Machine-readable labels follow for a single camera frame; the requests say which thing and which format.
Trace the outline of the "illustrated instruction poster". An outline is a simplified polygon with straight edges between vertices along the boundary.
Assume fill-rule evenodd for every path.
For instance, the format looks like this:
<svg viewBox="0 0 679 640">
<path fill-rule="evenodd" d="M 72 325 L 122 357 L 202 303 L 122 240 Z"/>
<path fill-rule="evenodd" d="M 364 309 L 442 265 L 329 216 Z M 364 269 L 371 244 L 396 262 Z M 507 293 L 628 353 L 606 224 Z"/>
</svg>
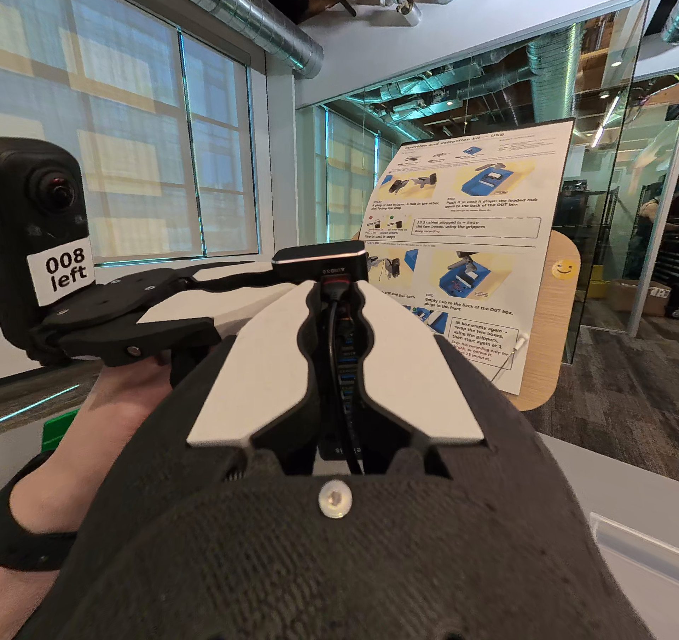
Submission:
<svg viewBox="0 0 679 640">
<path fill-rule="evenodd" d="M 360 239 L 369 281 L 517 396 L 574 118 L 404 143 Z"/>
</svg>

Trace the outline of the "clear plastic bin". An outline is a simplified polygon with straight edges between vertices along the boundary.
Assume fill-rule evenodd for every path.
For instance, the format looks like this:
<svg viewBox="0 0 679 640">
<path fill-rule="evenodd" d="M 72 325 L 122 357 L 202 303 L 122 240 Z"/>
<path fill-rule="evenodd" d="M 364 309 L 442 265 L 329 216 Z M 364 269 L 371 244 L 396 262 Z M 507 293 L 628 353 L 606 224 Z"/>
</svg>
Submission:
<svg viewBox="0 0 679 640">
<path fill-rule="evenodd" d="M 678 639 L 678 547 L 590 513 L 591 533 L 656 639 Z"/>
</svg>

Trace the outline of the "person's left hand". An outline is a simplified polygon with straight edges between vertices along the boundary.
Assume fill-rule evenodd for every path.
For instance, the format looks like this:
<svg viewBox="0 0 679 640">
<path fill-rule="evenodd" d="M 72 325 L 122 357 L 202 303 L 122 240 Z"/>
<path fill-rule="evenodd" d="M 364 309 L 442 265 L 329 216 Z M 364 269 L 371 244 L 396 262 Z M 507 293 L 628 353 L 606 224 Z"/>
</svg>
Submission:
<svg viewBox="0 0 679 640">
<path fill-rule="evenodd" d="M 171 392 L 170 364 L 104 367 L 50 458 L 13 488 L 10 509 L 34 534 L 76 532 L 123 448 Z"/>
</svg>

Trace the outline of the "instruction poster on board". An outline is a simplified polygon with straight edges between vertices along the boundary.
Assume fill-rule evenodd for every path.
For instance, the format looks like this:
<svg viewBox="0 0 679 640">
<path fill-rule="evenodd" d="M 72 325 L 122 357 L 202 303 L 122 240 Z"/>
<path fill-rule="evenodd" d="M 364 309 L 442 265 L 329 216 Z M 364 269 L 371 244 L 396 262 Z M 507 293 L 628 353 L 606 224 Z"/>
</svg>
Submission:
<svg viewBox="0 0 679 640">
<path fill-rule="evenodd" d="M 554 232 L 547 244 L 535 247 L 369 242 L 375 251 L 417 252 L 415 269 L 406 274 L 405 282 L 380 286 L 378 271 L 373 275 L 368 271 L 363 281 L 434 332 L 481 429 L 487 412 L 506 410 L 516 417 L 516 411 L 547 402 L 556 389 L 576 279 L 555 279 L 551 267 L 560 259 L 579 262 L 576 248 L 574 258 L 563 251 L 550 256 L 551 247 L 561 240 L 573 246 Z M 394 423 L 361 395 L 359 367 L 367 334 L 358 315 L 361 302 L 355 284 L 352 311 L 359 361 L 352 415 L 358 424 Z"/>
</svg>

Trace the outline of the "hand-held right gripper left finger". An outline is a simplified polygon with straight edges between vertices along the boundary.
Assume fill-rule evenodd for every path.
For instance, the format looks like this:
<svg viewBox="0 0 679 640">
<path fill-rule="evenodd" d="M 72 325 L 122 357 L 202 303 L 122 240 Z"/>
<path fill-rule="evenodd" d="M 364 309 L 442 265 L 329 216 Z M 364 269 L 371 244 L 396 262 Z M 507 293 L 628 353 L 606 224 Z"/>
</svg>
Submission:
<svg viewBox="0 0 679 640">
<path fill-rule="evenodd" d="M 312 364 L 317 281 L 307 280 L 240 330 L 191 428 L 191 447 L 301 449 L 320 427 Z"/>
</svg>

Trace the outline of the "black multiport usb hub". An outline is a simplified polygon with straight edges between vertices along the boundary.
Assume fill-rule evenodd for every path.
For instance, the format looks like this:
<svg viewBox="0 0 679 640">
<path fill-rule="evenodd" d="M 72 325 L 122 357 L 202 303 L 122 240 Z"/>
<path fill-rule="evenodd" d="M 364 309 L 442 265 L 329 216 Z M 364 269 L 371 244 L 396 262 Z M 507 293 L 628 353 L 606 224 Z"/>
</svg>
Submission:
<svg viewBox="0 0 679 640">
<path fill-rule="evenodd" d="M 273 270 L 284 281 L 318 283 L 318 346 L 312 359 L 320 397 L 318 452 L 326 461 L 347 461 L 362 474 L 360 444 L 352 421 L 359 355 L 354 344 L 353 286 L 367 280 L 367 252 L 361 241 L 285 248 L 274 255 Z"/>
</svg>

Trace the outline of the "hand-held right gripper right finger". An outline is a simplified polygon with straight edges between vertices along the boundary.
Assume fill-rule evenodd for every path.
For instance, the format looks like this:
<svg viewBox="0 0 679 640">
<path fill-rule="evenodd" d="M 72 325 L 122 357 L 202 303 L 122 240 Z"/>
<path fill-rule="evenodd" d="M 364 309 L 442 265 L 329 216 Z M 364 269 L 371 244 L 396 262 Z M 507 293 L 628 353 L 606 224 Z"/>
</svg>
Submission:
<svg viewBox="0 0 679 640">
<path fill-rule="evenodd" d="M 434 332 L 368 281 L 355 288 L 367 334 L 359 367 L 364 401 L 427 445 L 484 441 Z"/>
</svg>

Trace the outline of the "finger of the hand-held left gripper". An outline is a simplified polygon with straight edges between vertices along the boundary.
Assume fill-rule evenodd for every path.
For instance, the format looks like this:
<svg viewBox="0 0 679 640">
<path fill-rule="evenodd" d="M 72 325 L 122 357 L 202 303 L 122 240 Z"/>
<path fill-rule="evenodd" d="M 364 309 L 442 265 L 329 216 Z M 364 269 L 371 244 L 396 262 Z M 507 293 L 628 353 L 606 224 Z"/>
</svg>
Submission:
<svg viewBox="0 0 679 640">
<path fill-rule="evenodd" d="M 213 320 L 221 336 L 234 335 L 259 312 L 294 288 L 294 284 L 276 284 L 225 292 L 185 290 L 148 309 L 137 324 L 208 318 Z"/>
<path fill-rule="evenodd" d="M 226 292 L 238 288 L 261 288 L 277 284 L 271 262 L 196 264 L 176 270 L 186 290 Z"/>
</svg>

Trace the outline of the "green plastic bin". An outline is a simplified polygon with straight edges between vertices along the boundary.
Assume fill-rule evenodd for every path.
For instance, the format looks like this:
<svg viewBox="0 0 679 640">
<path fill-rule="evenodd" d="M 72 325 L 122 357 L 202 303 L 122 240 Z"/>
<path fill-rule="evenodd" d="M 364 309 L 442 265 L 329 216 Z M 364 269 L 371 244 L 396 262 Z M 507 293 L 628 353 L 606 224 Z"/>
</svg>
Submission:
<svg viewBox="0 0 679 640">
<path fill-rule="evenodd" d="M 44 422 L 41 435 L 41 453 L 55 450 L 58 447 L 78 412 L 79 410 L 76 408 Z"/>
</svg>

